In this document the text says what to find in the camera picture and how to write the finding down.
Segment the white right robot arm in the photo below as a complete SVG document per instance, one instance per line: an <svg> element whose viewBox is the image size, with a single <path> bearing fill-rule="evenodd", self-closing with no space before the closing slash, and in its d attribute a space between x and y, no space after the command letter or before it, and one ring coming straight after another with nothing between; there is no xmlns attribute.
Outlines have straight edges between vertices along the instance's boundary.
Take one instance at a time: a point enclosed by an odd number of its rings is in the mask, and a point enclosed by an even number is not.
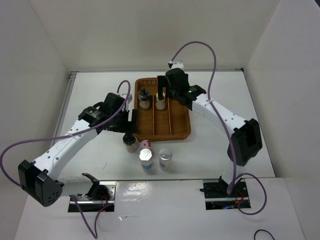
<svg viewBox="0 0 320 240"><path fill-rule="evenodd" d="M165 97L175 99L181 106L202 115L226 134L229 142L227 155L233 170L229 176L224 174L220 177L219 191L225 197L231 196L237 190L237 167L244 167L263 147L258 121L236 115L213 100L209 90L190 85L189 75L179 67L157 76L157 97L159 100Z"/></svg>

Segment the yellow-capped spice jar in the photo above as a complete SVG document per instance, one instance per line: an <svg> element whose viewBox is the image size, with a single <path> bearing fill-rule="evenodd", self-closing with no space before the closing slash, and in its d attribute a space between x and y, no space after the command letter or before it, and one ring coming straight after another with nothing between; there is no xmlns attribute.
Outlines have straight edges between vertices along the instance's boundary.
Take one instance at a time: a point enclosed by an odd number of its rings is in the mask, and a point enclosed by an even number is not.
<svg viewBox="0 0 320 240"><path fill-rule="evenodd" d="M159 111L163 111L166 108L166 94L162 93L162 99L158 98L158 93L155 95L155 108Z"/></svg>

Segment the pink-capped spice jar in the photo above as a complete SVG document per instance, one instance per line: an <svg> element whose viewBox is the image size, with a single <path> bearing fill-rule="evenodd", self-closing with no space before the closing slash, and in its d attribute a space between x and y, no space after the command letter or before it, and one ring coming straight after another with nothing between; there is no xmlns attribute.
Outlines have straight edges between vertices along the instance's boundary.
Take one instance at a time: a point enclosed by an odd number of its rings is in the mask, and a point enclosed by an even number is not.
<svg viewBox="0 0 320 240"><path fill-rule="evenodd" d="M151 142L149 140L143 140L140 143L140 147L141 147L141 149L148 149L148 150L152 149L152 145L151 145Z"/></svg>

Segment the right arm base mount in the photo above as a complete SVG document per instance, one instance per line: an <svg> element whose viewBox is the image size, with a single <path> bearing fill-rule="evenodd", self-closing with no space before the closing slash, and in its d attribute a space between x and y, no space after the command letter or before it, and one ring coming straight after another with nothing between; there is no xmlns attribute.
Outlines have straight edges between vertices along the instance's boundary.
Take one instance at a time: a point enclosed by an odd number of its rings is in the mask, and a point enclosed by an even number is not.
<svg viewBox="0 0 320 240"><path fill-rule="evenodd" d="M240 180L234 187L231 194L225 192L224 186L218 179L204 180L203 187L199 189L204 194L204 203L206 210L232 210L250 209L250 199L247 184Z"/></svg>

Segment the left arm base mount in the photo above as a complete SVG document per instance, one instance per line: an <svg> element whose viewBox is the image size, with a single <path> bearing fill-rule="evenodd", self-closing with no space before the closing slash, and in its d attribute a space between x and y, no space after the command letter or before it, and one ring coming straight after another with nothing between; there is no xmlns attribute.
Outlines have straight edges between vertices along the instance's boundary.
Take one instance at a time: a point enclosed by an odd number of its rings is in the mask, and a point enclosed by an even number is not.
<svg viewBox="0 0 320 240"><path fill-rule="evenodd" d="M78 203L83 213L114 212L117 183L115 181L100 181L93 183L85 193L77 193L69 200L68 212L79 213Z"/></svg>

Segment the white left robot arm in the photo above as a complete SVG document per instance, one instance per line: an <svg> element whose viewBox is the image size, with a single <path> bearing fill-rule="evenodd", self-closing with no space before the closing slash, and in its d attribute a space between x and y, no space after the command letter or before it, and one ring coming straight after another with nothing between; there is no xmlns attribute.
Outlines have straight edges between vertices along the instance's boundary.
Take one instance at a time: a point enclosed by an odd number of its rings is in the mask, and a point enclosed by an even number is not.
<svg viewBox="0 0 320 240"><path fill-rule="evenodd" d="M129 111L132 95L108 93L103 102L85 108L73 126L49 150L18 166L20 187L43 207L51 206L63 193L58 176L69 161L102 131L133 134L136 110Z"/></svg>

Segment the silver-capped blue-label jar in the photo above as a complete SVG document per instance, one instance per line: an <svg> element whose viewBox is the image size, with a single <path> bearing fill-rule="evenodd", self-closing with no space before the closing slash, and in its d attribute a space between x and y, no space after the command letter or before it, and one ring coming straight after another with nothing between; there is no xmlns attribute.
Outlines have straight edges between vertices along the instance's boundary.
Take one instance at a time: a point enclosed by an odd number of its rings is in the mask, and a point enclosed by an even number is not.
<svg viewBox="0 0 320 240"><path fill-rule="evenodd" d="M173 153L170 148L162 148L159 150L159 166L162 170L166 170L172 163Z"/></svg>
<svg viewBox="0 0 320 240"><path fill-rule="evenodd" d="M144 171L151 171L154 167L153 153L148 148L143 148L139 152L139 161Z"/></svg>

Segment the black-capped spice jar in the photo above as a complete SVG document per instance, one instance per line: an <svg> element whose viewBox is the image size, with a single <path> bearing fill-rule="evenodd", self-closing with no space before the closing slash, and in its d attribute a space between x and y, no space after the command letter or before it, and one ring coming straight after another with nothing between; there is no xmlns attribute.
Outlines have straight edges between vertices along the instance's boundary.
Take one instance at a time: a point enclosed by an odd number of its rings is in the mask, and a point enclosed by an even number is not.
<svg viewBox="0 0 320 240"><path fill-rule="evenodd" d="M138 149L138 142L134 134L125 133L122 142L129 153L134 153Z"/></svg>
<svg viewBox="0 0 320 240"><path fill-rule="evenodd" d="M138 103L139 103L139 107L142 110L148 110L150 108L150 104L151 104L151 94L150 92L143 88L138 92Z"/></svg>

